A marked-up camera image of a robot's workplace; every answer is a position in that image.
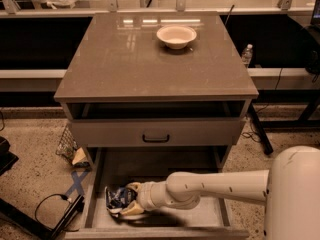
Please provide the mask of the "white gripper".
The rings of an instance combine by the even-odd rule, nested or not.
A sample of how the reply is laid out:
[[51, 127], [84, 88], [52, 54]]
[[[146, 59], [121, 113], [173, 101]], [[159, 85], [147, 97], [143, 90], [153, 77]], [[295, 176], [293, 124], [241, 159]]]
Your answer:
[[131, 182], [126, 185], [137, 193], [137, 203], [132, 201], [120, 214], [122, 216], [139, 215], [146, 211], [155, 210], [161, 207], [170, 207], [173, 204], [172, 196], [166, 188], [166, 183], [161, 182]]

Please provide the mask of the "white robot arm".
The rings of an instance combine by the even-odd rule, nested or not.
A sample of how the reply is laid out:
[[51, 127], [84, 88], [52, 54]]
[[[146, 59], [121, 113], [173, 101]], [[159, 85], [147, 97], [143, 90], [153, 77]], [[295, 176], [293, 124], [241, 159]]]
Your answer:
[[264, 240], [320, 240], [320, 150], [282, 151], [269, 170], [197, 174], [175, 172], [161, 182], [130, 183], [137, 197], [124, 216], [161, 207], [195, 208], [202, 195], [265, 207]]

